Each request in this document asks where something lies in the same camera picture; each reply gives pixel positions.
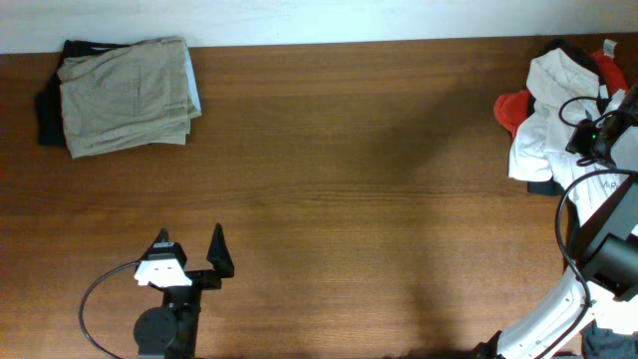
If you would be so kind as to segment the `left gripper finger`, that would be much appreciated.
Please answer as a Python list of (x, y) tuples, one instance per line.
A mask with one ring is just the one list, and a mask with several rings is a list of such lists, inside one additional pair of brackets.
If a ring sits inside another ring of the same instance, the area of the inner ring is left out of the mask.
[(225, 243), (223, 228), (220, 223), (215, 225), (206, 260), (220, 278), (234, 276), (234, 264)]
[(176, 259), (179, 266), (184, 268), (187, 256), (178, 242), (170, 241), (168, 230), (162, 228), (149, 248), (142, 254), (140, 261)]

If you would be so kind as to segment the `white robot print t-shirt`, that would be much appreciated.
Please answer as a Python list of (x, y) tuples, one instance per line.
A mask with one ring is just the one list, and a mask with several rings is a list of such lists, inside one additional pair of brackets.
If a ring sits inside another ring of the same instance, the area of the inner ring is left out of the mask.
[(516, 180), (554, 180), (568, 188), (602, 165), (581, 167), (578, 155), (565, 148), (575, 124), (615, 110), (624, 90), (607, 91), (599, 77), (562, 50), (552, 50), (530, 63), (526, 86), (535, 98), (534, 112), (518, 127), (509, 152), (508, 175)]

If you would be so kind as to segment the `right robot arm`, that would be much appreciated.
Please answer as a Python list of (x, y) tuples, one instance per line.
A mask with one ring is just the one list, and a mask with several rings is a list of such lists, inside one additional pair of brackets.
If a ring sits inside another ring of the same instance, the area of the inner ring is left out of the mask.
[(524, 319), (479, 343), (473, 358), (550, 358), (592, 321), (617, 333), (637, 331), (637, 90), (617, 109), (576, 124), (566, 148), (581, 164), (599, 166), (569, 191), (595, 177), (624, 180), (576, 237), (556, 240), (566, 263), (557, 286)]

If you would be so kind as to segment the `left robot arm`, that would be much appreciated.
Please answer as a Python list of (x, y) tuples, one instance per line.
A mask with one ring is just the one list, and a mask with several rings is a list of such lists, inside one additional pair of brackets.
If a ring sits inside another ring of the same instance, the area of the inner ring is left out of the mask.
[(162, 229), (136, 266), (134, 279), (162, 294), (162, 303), (140, 315), (134, 339), (140, 358), (193, 358), (195, 356), (201, 296), (218, 290), (222, 280), (234, 276), (223, 228), (213, 231), (206, 260), (210, 269), (186, 270), (187, 257), (181, 245)]

